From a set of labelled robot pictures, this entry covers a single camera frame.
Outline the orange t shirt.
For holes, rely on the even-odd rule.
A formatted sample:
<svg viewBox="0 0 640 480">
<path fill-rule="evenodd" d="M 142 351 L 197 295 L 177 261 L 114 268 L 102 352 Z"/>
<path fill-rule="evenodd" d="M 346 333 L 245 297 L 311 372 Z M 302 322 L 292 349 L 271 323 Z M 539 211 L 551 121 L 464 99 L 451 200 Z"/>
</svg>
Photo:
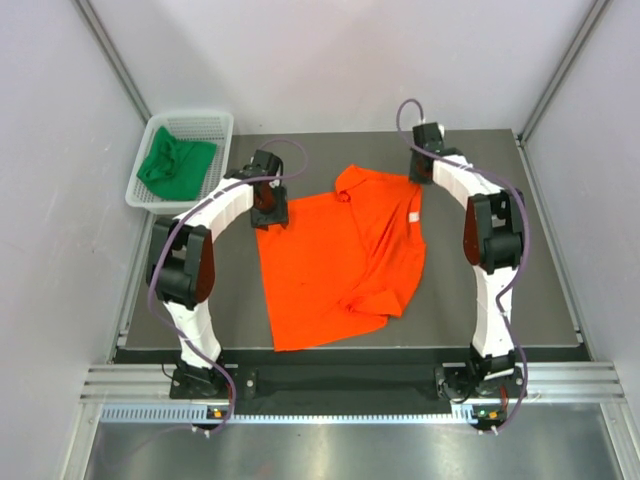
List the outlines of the orange t shirt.
<svg viewBox="0 0 640 480">
<path fill-rule="evenodd" d="M 356 165 L 332 191 L 292 200 L 289 224 L 256 234 L 277 352 L 374 332 L 415 294 L 428 247 L 422 188 Z"/>
</svg>

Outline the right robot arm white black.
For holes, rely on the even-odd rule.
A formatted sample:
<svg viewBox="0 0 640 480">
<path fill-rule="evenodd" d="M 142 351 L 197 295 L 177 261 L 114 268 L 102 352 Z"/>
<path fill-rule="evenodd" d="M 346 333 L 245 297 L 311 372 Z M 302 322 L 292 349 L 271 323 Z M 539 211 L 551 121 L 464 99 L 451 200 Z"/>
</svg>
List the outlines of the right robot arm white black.
<svg viewBox="0 0 640 480">
<path fill-rule="evenodd" d="M 525 224 L 516 196 L 446 147 L 441 125 L 420 123 L 411 136 L 409 179 L 443 188 L 464 208 L 462 245 L 475 275 L 476 325 L 465 367 L 445 373 L 440 384 L 442 396 L 462 403 L 517 376 L 511 290 L 525 253 Z"/>
</svg>

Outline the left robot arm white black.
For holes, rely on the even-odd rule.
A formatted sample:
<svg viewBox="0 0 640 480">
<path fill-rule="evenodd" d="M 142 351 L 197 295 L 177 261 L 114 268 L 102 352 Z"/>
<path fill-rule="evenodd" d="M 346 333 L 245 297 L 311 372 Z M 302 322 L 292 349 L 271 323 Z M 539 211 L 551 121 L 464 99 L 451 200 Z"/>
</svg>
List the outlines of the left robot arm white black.
<svg viewBox="0 0 640 480">
<path fill-rule="evenodd" d="M 251 227 L 266 230 L 289 223 L 284 163 L 257 150 L 250 163 L 229 171 L 192 209 L 158 219 L 152 229 L 147 261 L 148 295 L 170 315 L 181 345 L 172 374 L 172 399 L 210 399 L 230 387 L 218 360 L 222 347 L 209 311 L 215 283 L 216 238 L 244 213 Z"/>
</svg>

